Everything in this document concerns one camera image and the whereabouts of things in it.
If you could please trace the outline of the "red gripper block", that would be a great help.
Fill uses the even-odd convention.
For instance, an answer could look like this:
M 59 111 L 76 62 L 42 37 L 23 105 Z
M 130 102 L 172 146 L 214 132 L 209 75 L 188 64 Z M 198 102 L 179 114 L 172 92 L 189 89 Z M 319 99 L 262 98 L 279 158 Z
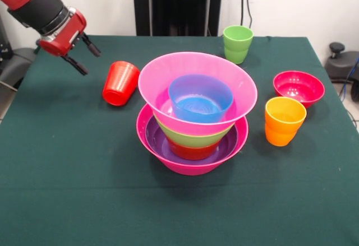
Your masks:
M 101 56 L 101 51 L 93 44 L 84 30 L 87 22 L 79 10 L 70 10 L 70 15 L 66 18 L 56 31 L 40 38 L 39 44 L 46 52 L 64 59 L 70 63 L 83 76 L 89 73 L 88 69 L 80 62 L 71 58 L 67 53 L 72 49 L 73 42 L 81 34 L 81 39 L 86 44 L 90 52 L 96 56 Z

